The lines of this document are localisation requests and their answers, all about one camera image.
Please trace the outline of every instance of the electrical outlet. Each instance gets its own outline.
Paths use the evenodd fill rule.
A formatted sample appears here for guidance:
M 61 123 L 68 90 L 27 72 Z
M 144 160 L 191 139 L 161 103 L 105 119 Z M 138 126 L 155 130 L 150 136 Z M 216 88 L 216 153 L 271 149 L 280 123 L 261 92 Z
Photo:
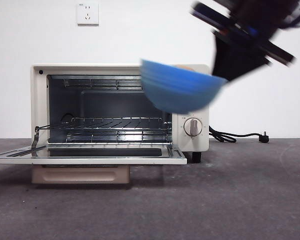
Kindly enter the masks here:
M 95 1 L 84 1 L 76 6 L 78 25 L 99 25 L 99 4 Z

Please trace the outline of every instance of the power cord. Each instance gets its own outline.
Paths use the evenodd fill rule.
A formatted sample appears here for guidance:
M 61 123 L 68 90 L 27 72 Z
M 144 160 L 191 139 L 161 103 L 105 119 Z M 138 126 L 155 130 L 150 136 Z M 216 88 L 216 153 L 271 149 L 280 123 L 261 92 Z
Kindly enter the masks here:
M 209 135 L 214 137 L 216 140 L 218 140 L 221 143 L 228 142 L 228 143 L 236 143 L 237 138 L 245 138 L 245 137 L 250 137 L 250 136 L 259 136 L 259 142 L 261 143 L 268 143 L 269 142 L 269 136 L 267 135 L 266 132 L 264 132 L 264 135 L 261 135 L 259 133 L 249 133 L 249 134 L 233 134 L 233 133 L 228 133 L 228 132 L 222 132 L 222 131 L 216 131 L 214 130 L 211 126 L 209 126 Z

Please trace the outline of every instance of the white toaster oven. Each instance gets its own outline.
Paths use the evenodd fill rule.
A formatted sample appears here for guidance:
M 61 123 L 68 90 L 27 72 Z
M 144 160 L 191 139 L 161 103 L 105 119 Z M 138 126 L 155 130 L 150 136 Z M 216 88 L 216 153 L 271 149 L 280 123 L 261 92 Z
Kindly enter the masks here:
M 186 66 L 209 73 L 206 65 Z M 34 65 L 32 145 L 0 154 L 0 164 L 33 165 L 34 183 L 127 183 L 129 165 L 186 164 L 183 152 L 200 158 L 209 148 L 208 108 L 156 109 L 139 67 Z

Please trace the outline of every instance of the white knob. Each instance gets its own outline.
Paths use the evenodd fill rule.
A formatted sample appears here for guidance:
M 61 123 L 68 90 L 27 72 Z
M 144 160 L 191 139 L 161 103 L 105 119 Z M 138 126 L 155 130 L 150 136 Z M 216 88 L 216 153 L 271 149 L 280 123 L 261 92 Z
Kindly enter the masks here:
M 202 123 L 199 119 L 192 117 L 185 121 L 183 128 L 186 134 L 195 137 L 201 133 Z

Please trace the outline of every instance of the oven door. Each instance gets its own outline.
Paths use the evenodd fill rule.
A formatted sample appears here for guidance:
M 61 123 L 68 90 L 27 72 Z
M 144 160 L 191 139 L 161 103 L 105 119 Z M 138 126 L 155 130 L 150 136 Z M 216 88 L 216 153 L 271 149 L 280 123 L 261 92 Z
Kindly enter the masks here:
M 187 159 L 173 144 L 64 143 L 5 152 L 0 154 L 0 164 L 180 165 Z

